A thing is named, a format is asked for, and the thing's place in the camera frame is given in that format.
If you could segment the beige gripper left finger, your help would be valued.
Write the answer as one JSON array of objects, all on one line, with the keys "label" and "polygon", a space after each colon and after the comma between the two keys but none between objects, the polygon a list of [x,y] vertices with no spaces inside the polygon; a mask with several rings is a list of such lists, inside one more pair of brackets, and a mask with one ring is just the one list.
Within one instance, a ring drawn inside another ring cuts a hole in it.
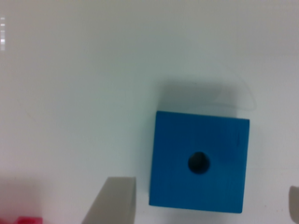
[{"label": "beige gripper left finger", "polygon": [[109,177],[81,224],[135,224],[136,178]]}]

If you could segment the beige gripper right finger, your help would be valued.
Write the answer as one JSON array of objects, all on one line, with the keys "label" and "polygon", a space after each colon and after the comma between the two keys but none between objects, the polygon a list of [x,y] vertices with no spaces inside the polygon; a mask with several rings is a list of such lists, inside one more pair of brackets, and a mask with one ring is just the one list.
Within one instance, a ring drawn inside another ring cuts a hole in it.
[{"label": "beige gripper right finger", "polygon": [[291,186],[289,190],[289,212],[292,221],[299,224],[299,187]]}]

